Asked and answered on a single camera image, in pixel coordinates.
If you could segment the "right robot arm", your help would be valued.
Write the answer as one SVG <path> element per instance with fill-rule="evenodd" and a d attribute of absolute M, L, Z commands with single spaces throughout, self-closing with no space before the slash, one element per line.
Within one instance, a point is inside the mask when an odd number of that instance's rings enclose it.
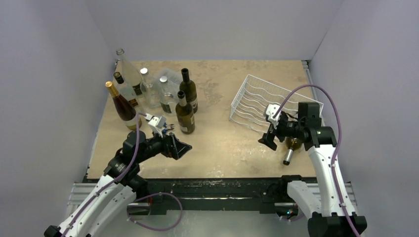
<path fill-rule="evenodd" d="M 307 218 L 311 237 L 359 237 L 367 228 L 365 216 L 357 214 L 345 189 L 337 161 L 338 142 L 329 126 L 322 125 L 320 105 L 299 102 L 297 120 L 291 121 L 280 105 L 269 104 L 264 116 L 270 126 L 259 142 L 277 149 L 280 142 L 296 138 L 304 144 L 314 166 L 320 197 L 309 191 L 303 181 L 291 181 L 277 188 L 280 199 L 293 199 Z"/>

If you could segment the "dark green bottle silver cap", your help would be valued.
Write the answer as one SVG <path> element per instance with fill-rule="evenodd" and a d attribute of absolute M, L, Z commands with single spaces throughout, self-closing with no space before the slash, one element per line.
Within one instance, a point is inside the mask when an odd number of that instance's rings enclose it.
<path fill-rule="evenodd" d="M 177 93 L 178 103 L 175 107 L 179 128 L 184 134 L 191 134 L 195 130 L 195 119 L 192 105 L 187 102 L 186 94 L 180 90 Z"/>

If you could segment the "dark bottle black cap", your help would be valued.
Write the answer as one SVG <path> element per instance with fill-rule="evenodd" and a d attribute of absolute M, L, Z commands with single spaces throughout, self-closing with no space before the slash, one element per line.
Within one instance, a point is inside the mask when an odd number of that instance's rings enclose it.
<path fill-rule="evenodd" d="M 181 69 L 182 82 L 179 85 L 179 90 L 185 93 L 186 101 L 191 104 L 193 112 L 198 110 L 197 89 L 195 83 L 190 79 L 189 70 L 187 68 Z"/>

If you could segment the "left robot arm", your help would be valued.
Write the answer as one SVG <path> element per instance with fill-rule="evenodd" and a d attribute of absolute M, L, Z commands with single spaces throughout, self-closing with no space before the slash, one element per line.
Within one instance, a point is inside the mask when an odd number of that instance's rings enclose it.
<path fill-rule="evenodd" d="M 174 133 L 147 138 L 142 131 L 130 132 L 87 198 L 61 224 L 49 226 L 44 236 L 99 236 L 130 203 L 152 197 L 147 181 L 138 175 L 141 162 L 158 154 L 178 160 L 191 149 L 191 145 L 179 141 Z"/>

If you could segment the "tall clear glass bottle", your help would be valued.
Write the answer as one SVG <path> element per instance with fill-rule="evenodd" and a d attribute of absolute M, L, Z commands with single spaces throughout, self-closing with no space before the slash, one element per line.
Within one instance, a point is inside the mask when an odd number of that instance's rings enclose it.
<path fill-rule="evenodd" d="M 122 48 L 118 48 L 116 54 L 120 58 L 124 79 L 132 86 L 138 98 L 145 99 L 143 78 L 139 70 L 133 65 Z"/>

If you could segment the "square bottle gold black cap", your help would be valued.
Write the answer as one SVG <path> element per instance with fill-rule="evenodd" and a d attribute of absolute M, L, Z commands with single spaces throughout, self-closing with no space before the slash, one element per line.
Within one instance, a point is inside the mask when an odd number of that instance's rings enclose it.
<path fill-rule="evenodd" d="M 133 87 L 128 84 L 122 77 L 120 72 L 114 72 L 114 79 L 116 81 L 116 89 L 118 92 L 134 107 L 139 107 L 139 102 L 137 100 L 136 93 L 133 90 Z"/>

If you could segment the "amber bottle gold foil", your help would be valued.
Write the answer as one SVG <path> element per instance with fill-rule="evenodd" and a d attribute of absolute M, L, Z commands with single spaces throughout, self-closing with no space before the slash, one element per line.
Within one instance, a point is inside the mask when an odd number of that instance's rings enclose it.
<path fill-rule="evenodd" d="M 111 81 L 105 82 L 105 86 L 113 100 L 117 114 L 124 122 L 125 126 L 130 130 L 140 129 L 142 121 L 139 118 L 136 109 L 117 91 L 115 85 Z"/>

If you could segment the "round clear bottle silver cap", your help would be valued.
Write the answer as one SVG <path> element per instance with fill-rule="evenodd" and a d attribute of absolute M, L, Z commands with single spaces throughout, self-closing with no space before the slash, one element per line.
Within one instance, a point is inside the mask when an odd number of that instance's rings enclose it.
<path fill-rule="evenodd" d="M 159 87 L 157 80 L 153 77 L 147 68 L 141 68 L 142 76 L 141 91 L 145 97 L 146 103 L 150 108 L 158 108 L 160 106 Z"/>

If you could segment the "white wire wine rack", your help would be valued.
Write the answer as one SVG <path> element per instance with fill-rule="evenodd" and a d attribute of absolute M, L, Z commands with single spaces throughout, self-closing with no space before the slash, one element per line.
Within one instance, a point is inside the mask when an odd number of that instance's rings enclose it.
<path fill-rule="evenodd" d="M 296 87 L 309 83 L 307 75 L 301 82 L 270 82 L 248 74 L 235 95 L 229 120 L 254 132 L 264 133 L 269 123 L 264 111 L 269 104 L 281 105 L 288 94 Z"/>

